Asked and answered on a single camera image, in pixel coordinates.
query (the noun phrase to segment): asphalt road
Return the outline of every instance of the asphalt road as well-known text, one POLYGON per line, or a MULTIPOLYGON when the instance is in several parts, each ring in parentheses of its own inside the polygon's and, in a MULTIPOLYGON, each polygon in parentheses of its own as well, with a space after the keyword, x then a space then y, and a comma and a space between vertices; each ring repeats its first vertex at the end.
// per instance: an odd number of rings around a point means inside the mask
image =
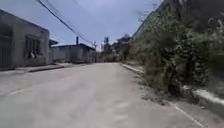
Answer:
POLYGON ((0 78, 0 128, 224 126, 192 105, 142 100, 139 87, 136 75, 116 63, 0 78))

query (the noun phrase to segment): wall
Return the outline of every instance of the wall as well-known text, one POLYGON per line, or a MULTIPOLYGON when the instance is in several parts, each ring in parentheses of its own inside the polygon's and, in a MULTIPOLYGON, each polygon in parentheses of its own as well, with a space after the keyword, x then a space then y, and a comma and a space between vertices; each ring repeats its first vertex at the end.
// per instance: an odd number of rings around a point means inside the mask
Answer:
POLYGON ((24 58, 25 37, 32 35, 40 39, 42 57, 34 61, 37 65, 50 63, 49 31, 23 19, 0 10, 0 23, 7 24, 13 30, 12 64, 15 67, 27 66, 30 60, 24 58))
POLYGON ((54 46, 51 48, 53 53, 53 61, 69 61, 69 46, 54 46))

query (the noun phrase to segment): sidewalk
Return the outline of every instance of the sidewalk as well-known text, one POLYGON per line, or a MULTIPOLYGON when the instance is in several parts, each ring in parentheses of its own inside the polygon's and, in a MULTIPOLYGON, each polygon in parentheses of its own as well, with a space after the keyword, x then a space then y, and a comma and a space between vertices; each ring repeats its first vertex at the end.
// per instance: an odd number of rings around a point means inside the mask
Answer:
POLYGON ((61 69, 61 68, 69 68, 74 66, 83 66, 82 65, 75 65, 70 63, 58 63, 56 65, 47 65, 47 66, 39 66, 39 67, 21 67, 11 71, 1 71, 0 78, 3 77, 10 77, 15 75, 22 75, 25 73, 31 72, 39 72, 39 71, 46 71, 46 70, 54 70, 54 69, 61 69))
MULTIPOLYGON (((144 74, 143 68, 134 67, 127 64, 121 64, 124 68, 131 70, 136 73, 144 74)), ((215 96, 213 93, 204 90, 204 89, 197 89, 193 90, 188 86, 184 86, 180 89, 183 93, 185 98, 195 98, 198 100, 200 105, 203 105, 207 109, 211 110, 212 112, 218 114, 222 118, 224 118, 224 100, 215 96)))

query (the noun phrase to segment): curb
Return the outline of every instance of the curb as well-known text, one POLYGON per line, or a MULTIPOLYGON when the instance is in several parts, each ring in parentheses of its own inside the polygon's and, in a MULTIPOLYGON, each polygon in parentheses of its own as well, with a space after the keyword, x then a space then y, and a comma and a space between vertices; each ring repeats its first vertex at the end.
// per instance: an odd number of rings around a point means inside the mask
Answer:
POLYGON ((40 72, 40 71, 62 69, 62 68, 65 68, 65 66, 43 67, 43 68, 40 68, 40 69, 31 69, 31 70, 28 70, 28 72, 32 73, 32 72, 40 72))
MULTIPOLYGON (((134 68, 133 66, 127 64, 121 64, 122 67, 131 70, 138 74, 144 74, 143 70, 134 68)), ((208 92, 207 90, 197 89, 193 90, 189 86, 181 87, 181 93, 187 99, 197 100, 200 105, 203 105, 208 110, 216 113, 220 117, 224 118, 224 100, 216 97, 213 93, 208 92)))

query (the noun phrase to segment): distant building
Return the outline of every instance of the distant building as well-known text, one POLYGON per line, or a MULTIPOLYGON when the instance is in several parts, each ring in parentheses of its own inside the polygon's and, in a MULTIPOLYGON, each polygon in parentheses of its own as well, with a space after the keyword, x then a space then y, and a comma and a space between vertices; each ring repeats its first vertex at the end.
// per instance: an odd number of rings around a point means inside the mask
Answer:
POLYGON ((95 51, 85 44, 52 47, 54 62, 92 63, 96 61, 95 51))
POLYGON ((49 31, 0 10, 0 69, 51 63, 49 31))

